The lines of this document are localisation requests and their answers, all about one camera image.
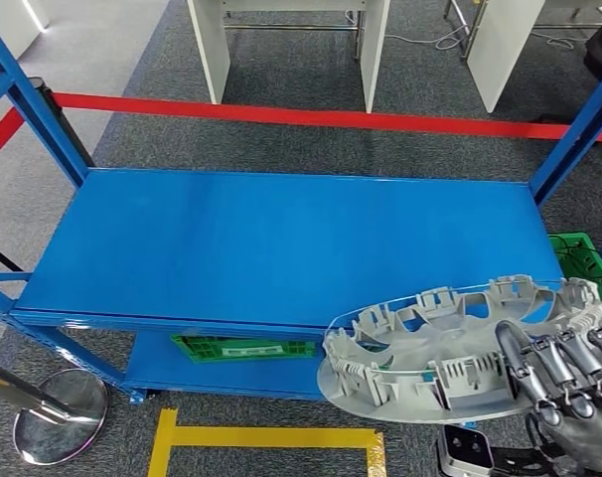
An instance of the shelf board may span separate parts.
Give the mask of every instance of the shelf board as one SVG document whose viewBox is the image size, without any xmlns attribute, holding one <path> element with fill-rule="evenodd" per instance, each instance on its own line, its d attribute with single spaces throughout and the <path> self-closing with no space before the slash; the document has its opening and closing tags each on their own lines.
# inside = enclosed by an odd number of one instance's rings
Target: shelf board
<svg viewBox="0 0 602 477">
<path fill-rule="evenodd" d="M 267 359 L 196 364 L 166 333 L 138 333 L 125 383 L 170 390 L 263 398 L 323 399 L 316 372 L 323 350 L 313 358 Z"/>
<path fill-rule="evenodd" d="M 318 341 L 353 309 L 519 273 L 561 277 L 527 184 L 98 169 L 12 313 Z"/>
</svg>

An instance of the stanchion belt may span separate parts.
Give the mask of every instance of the stanchion belt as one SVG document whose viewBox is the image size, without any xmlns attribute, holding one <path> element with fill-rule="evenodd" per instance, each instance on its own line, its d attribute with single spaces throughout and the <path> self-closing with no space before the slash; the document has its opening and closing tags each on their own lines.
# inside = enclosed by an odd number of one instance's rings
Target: stanchion belt
<svg viewBox="0 0 602 477">
<path fill-rule="evenodd" d="M 68 92 L 57 92 L 55 93 L 55 98 L 56 102 L 60 106 L 80 109 L 201 117 L 295 126 L 347 127 L 469 136 L 522 137 L 526 139 L 560 139 L 568 128 L 566 125 L 560 124 L 358 111 L 313 111 L 281 107 L 98 96 Z"/>
<path fill-rule="evenodd" d="M 15 108 L 7 111 L 0 120 L 0 150 L 23 124 L 23 117 Z"/>
</svg>

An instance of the stanchion post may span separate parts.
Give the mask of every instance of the stanchion post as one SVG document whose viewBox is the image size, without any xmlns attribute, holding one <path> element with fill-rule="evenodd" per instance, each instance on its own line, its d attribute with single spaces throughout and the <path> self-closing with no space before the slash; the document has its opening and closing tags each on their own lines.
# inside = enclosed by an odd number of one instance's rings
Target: stanchion post
<svg viewBox="0 0 602 477">
<path fill-rule="evenodd" d="M 43 78 L 33 77 L 30 78 L 30 82 L 34 87 L 35 90 L 39 92 L 40 96 L 45 100 L 45 103 L 52 111 L 58 124 L 61 125 L 62 130 L 69 137 L 69 140 L 71 142 L 71 144 L 73 144 L 74 147 L 78 151 L 78 154 L 83 158 L 86 167 L 95 167 L 95 164 L 93 162 L 93 159 L 92 159 L 91 155 L 89 155 L 89 152 L 85 149 L 82 141 L 80 141 L 78 135 L 76 134 L 76 131 L 71 127 L 67 117 L 62 112 L 62 108 L 58 106 L 58 104 L 54 98 L 54 94 L 52 92 L 52 90 L 45 84 L 45 81 Z"/>
<path fill-rule="evenodd" d="M 86 449 L 109 406 L 107 387 L 81 369 L 55 373 L 37 388 L 0 368 L 0 398 L 21 408 L 14 446 L 35 465 L 65 462 Z"/>
</svg>

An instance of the green plastic crate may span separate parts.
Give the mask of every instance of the green plastic crate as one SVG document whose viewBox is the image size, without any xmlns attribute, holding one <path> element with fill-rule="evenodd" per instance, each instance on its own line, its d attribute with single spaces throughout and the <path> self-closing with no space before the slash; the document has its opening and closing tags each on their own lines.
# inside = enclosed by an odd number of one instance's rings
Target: green plastic crate
<svg viewBox="0 0 602 477">
<path fill-rule="evenodd" d="M 602 257 L 587 234 L 555 234 L 550 244 L 556 253 L 563 276 L 576 276 L 594 281 L 602 299 Z"/>
<path fill-rule="evenodd" d="M 196 363 L 268 358 L 311 358 L 314 356 L 314 343 L 304 341 L 181 335 L 172 335 L 171 339 Z"/>
</svg>

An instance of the robotic hand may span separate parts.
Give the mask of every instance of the robotic hand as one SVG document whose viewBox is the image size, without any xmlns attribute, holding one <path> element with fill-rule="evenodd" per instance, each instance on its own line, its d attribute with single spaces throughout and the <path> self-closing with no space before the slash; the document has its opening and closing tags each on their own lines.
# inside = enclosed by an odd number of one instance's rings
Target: robotic hand
<svg viewBox="0 0 602 477">
<path fill-rule="evenodd" d="M 602 472 L 602 327 L 531 340 L 502 321 L 495 333 L 512 378 L 534 404 L 541 432 L 580 466 Z"/>
</svg>

